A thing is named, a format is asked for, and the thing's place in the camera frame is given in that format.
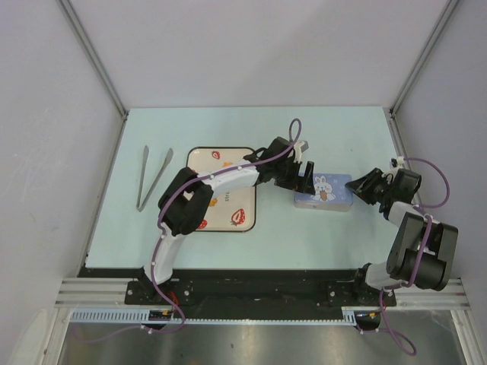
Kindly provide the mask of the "silver tin box base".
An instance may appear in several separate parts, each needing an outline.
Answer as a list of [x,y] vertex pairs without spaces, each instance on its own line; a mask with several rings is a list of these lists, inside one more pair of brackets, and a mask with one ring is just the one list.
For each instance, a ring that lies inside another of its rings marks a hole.
[[346,204],[342,202],[322,202],[322,201],[295,201],[296,208],[321,210],[321,211],[338,211],[347,212],[351,209],[353,204]]

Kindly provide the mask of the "strawberry pattern white tray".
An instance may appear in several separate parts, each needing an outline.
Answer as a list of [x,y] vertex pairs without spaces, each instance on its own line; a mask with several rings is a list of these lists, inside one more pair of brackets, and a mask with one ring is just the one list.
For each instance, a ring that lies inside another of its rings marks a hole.
[[[225,162],[233,164],[242,160],[253,149],[247,147],[196,147],[187,156],[186,165],[193,171],[206,175],[220,170]],[[246,232],[256,223],[256,188],[254,186],[233,190],[214,197],[218,203],[208,210],[199,225],[202,232]]]

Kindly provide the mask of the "right aluminium frame post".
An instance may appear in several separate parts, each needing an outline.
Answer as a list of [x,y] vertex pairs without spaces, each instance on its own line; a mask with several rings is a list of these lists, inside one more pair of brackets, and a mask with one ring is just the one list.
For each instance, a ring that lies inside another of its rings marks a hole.
[[438,19],[435,21],[434,26],[428,35],[418,57],[416,58],[412,69],[408,73],[403,85],[399,89],[399,93],[396,95],[392,105],[389,108],[389,113],[391,116],[395,116],[399,112],[401,106],[403,105],[410,91],[413,89],[417,79],[422,73],[423,68],[431,58],[433,51],[438,45],[444,31],[450,23],[450,20],[461,3],[461,0],[449,0],[441,10],[441,13]]

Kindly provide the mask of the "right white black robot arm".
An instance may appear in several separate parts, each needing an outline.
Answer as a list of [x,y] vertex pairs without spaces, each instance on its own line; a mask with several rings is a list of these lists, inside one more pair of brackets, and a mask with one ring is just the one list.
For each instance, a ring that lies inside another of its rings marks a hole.
[[416,286],[443,290],[449,279],[457,245],[458,229],[422,213],[412,204],[422,177],[396,167],[385,173],[375,168],[345,187],[368,205],[379,205],[379,213],[397,227],[396,237],[380,264],[362,268],[363,279],[351,286],[352,299],[368,305],[379,290]]

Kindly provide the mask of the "aluminium frame post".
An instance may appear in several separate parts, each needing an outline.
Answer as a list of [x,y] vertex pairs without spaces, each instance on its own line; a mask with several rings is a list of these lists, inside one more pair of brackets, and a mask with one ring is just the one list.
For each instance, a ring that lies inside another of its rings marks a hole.
[[104,91],[113,104],[117,114],[123,122],[126,121],[128,111],[124,106],[122,99],[117,92],[115,85],[109,76],[99,54],[96,50],[88,32],[86,31],[81,18],[79,17],[74,5],[69,0],[56,0],[56,4],[59,6],[67,24],[72,29],[72,32],[78,41],[81,49],[83,50],[85,57],[94,70],[95,75],[99,79]]
[[417,79],[422,73],[423,68],[431,58],[433,51],[438,45],[444,31],[450,23],[450,20],[461,3],[461,0],[449,0],[441,10],[441,13],[438,19],[435,21],[434,26],[428,35],[418,57],[416,58],[412,69],[408,73],[403,85],[399,89],[399,93],[396,95],[392,105],[389,108],[389,113],[391,116],[395,116],[399,112],[401,106],[403,105],[410,91],[413,89]]

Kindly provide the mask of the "metal serving tongs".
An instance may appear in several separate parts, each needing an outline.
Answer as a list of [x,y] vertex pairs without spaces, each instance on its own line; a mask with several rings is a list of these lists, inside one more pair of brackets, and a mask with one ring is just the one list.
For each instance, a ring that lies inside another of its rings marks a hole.
[[173,160],[174,151],[172,148],[167,150],[164,155],[161,165],[157,170],[153,170],[151,179],[146,179],[146,170],[148,168],[148,160],[150,157],[149,146],[145,145],[142,150],[142,167],[138,182],[138,194],[136,199],[136,209],[138,212],[143,212],[148,204],[150,197],[153,195],[162,175]]

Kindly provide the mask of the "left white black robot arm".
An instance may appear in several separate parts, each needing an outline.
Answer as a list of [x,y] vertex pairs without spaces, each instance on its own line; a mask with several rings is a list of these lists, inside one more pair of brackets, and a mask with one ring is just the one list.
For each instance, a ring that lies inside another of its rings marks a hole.
[[309,161],[300,172],[302,154],[308,149],[303,140],[275,138],[267,148],[260,148],[234,165],[207,174],[184,167],[161,196],[158,207],[160,237],[154,248],[142,285],[142,296],[150,303],[163,302],[168,295],[165,283],[173,273],[177,253],[186,236],[203,222],[212,199],[241,188],[273,181],[275,186],[293,192],[315,193],[314,163]]

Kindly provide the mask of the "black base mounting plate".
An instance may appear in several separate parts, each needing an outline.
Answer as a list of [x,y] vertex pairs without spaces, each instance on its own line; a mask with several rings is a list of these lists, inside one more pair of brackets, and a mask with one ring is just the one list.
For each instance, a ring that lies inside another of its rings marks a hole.
[[145,275],[128,283],[128,305],[175,303],[191,319],[337,319],[345,307],[361,313],[396,305],[363,282],[362,269],[176,269],[157,287]]

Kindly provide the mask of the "left aluminium frame post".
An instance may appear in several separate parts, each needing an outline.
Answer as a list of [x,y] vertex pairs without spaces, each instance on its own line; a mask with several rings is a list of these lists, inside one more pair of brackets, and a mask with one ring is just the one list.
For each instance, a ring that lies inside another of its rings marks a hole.
[[109,76],[99,54],[96,50],[88,32],[86,31],[81,18],[79,17],[74,5],[69,0],[56,0],[56,4],[59,6],[67,24],[72,29],[72,32],[78,41],[81,49],[83,50],[85,57],[94,70],[95,75],[99,79],[104,91],[113,104],[117,114],[123,122],[126,121],[128,111],[124,106],[122,99],[117,92],[115,85]]

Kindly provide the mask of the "silver tin lid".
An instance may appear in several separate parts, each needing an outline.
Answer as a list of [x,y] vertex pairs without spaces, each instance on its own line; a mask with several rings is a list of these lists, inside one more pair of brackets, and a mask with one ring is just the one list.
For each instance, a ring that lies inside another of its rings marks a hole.
[[306,205],[352,205],[352,193],[345,187],[352,181],[348,174],[315,173],[313,175],[314,193],[296,193],[294,202]]

